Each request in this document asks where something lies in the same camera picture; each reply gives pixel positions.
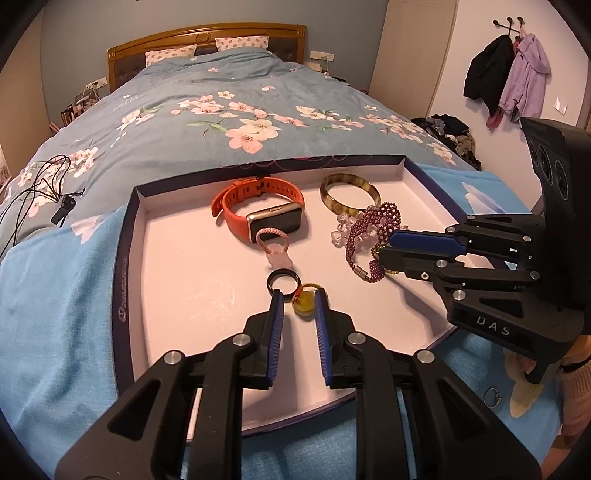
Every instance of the patterned pillow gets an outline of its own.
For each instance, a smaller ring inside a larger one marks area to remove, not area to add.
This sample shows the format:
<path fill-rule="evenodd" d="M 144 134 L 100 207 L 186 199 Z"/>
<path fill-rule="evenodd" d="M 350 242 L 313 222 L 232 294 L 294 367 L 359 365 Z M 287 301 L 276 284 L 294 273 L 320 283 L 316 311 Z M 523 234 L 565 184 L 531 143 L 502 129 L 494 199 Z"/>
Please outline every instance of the patterned pillow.
<path fill-rule="evenodd" d="M 258 47 L 267 49 L 269 37 L 224 37 L 216 38 L 218 51 L 235 47 Z"/>
<path fill-rule="evenodd" d="M 197 45 L 187 45 L 181 48 L 169 48 L 168 50 L 156 50 L 146 52 L 146 66 L 149 67 L 153 63 L 164 59 L 171 59 L 173 57 L 192 57 L 195 55 Z"/>

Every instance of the door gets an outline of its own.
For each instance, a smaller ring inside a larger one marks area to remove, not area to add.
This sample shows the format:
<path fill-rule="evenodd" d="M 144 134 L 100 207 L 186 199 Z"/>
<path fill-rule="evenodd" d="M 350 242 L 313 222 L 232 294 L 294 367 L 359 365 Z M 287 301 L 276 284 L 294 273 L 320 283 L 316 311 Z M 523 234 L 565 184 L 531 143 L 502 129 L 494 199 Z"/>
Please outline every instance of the door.
<path fill-rule="evenodd" d="M 456 11 L 457 0 L 390 0 L 369 95 L 406 118 L 427 116 Z"/>

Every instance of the black jacket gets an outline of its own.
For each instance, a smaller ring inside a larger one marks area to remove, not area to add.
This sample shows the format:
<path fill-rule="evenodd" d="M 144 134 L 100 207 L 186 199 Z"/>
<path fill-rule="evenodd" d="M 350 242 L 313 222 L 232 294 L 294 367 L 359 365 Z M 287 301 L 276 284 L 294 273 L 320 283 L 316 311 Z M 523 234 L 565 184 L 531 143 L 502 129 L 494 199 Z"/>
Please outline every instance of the black jacket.
<path fill-rule="evenodd" d="M 513 42 L 509 35 L 502 35 L 472 60 L 464 85 L 464 96 L 472 100 L 482 98 L 491 116 L 494 115 L 499 108 L 513 60 Z"/>

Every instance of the blue bedding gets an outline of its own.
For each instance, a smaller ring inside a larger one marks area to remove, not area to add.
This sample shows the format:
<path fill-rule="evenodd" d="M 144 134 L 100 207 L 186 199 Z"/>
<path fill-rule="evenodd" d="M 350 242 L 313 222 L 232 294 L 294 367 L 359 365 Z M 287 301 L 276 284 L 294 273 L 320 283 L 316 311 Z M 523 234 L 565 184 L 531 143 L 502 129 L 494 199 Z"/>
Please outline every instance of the blue bedding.
<path fill-rule="evenodd" d="M 51 477 L 63 453 L 116 399 L 112 276 L 123 205 L 135 185 L 279 158 L 399 154 L 466 213 L 527 211 L 494 175 L 474 172 L 370 97 L 253 48 L 146 68 L 47 141 L 11 183 L 2 210 L 57 154 L 68 155 L 69 164 L 44 177 L 53 182 L 65 174 L 55 186 L 84 189 L 82 196 L 61 229 L 50 222 L 57 205 L 37 196 L 0 264 L 0 409 Z M 0 224 L 2 248 L 20 202 Z M 479 395 L 491 386 L 501 392 L 506 401 L 495 412 L 542 461 L 560 426 L 556 386 L 516 410 L 511 399 L 523 385 L 501 348 L 459 333 L 437 351 Z M 354 409 L 343 406 L 247 439 L 243 478 L 354 478 L 354 438 Z"/>

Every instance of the purple hoodie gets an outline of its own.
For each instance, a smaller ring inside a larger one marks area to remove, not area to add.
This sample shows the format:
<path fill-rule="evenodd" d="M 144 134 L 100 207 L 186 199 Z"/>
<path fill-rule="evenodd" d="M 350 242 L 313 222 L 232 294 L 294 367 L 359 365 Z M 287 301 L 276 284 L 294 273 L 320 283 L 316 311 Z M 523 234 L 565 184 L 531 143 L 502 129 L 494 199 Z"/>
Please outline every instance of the purple hoodie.
<path fill-rule="evenodd" d="M 549 73 L 550 64 L 542 44 L 535 35 L 526 35 L 518 46 L 499 104 L 512 117 L 511 121 L 517 122 L 522 116 L 541 116 Z"/>

